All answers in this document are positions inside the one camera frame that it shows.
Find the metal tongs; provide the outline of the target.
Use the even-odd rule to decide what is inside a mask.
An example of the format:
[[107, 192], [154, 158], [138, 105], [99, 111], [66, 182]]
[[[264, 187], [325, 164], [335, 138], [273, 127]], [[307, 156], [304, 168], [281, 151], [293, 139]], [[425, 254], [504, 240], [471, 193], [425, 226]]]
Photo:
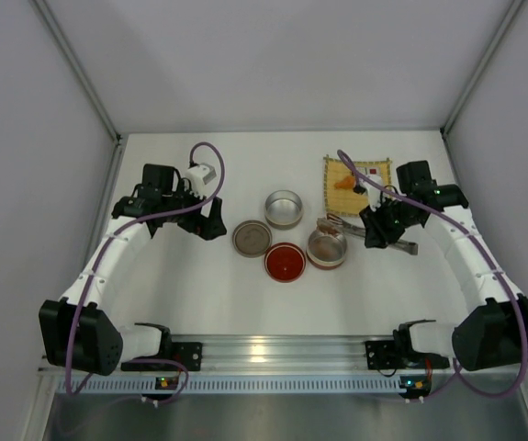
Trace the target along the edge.
[[[344, 235], [350, 235], [359, 239], [365, 239], [365, 228], [353, 225], [352, 223], [347, 222], [339, 216], [333, 215], [332, 213], [328, 213], [325, 218], [336, 224], [340, 224], [343, 228]], [[391, 243], [388, 245], [388, 247], [410, 255], [417, 255], [419, 253], [419, 245], [414, 242], [408, 242], [404, 240], [399, 240], [395, 243]]]

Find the orange fried food piece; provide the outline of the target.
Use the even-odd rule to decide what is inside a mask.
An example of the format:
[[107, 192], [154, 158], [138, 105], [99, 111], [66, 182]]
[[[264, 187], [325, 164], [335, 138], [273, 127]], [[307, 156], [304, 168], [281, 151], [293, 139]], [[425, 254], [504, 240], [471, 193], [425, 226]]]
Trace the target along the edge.
[[353, 175], [348, 175], [344, 177], [343, 179], [336, 181], [333, 184], [333, 187], [335, 189], [342, 189], [342, 190], [353, 190], [356, 186], [356, 179]]

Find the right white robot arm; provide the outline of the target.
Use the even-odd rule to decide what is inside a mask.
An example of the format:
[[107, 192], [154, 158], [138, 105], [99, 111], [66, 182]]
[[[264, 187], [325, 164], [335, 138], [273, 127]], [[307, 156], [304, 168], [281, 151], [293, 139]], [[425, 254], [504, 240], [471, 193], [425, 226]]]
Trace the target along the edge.
[[396, 192], [374, 173], [358, 177], [369, 200], [360, 213], [365, 247], [385, 249], [421, 226], [451, 268], [467, 309], [458, 324], [424, 319], [400, 326], [411, 351], [452, 357], [467, 371], [528, 361], [528, 298], [485, 244], [463, 191], [438, 184], [425, 161], [398, 167], [397, 176]]

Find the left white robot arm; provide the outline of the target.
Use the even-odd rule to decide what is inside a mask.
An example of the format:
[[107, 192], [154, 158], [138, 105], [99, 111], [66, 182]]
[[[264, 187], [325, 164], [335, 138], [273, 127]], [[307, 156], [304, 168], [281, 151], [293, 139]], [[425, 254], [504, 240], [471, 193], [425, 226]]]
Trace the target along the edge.
[[127, 299], [124, 284], [141, 250], [166, 223], [205, 241], [226, 234], [222, 201], [207, 198], [217, 176], [209, 164], [191, 163], [184, 174], [168, 165], [146, 164], [131, 195], [115, 204], [107, 229], [82, 273], [58, 300], [39, 309], [45, 355], [54, 366], [108, 376], [140, 359], [160, 364], [172, 353], [167, 327], [147, 322], [115, 325], [111, 314]]

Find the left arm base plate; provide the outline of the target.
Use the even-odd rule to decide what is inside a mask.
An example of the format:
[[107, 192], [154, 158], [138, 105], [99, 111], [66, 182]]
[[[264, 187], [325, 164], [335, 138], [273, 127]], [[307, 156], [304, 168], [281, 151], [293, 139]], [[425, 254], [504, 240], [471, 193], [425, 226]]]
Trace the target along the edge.
[[159, 359], [175, 361], [184, 366], [188, 371], [194, 372], [201, 369], [203, 344], [201, 342], [169, 342], [162, 345], [155, 356], [145, 356], [149, 363], [140, 363], [131, 360], [121, 365], [122, 371], [177, 371], [179, 367], [159, 362]]

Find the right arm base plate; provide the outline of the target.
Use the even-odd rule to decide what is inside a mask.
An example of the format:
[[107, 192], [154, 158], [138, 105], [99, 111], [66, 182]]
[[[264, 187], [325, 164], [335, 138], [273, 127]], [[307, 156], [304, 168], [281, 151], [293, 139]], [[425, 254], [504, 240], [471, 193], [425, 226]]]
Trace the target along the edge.
[[400, 369], [447, 369], [447, 357], [432, 353], [420, 353], [406, 349], [394, 340], [368, 340], [364, 342], [367, 367], [370, 370]]

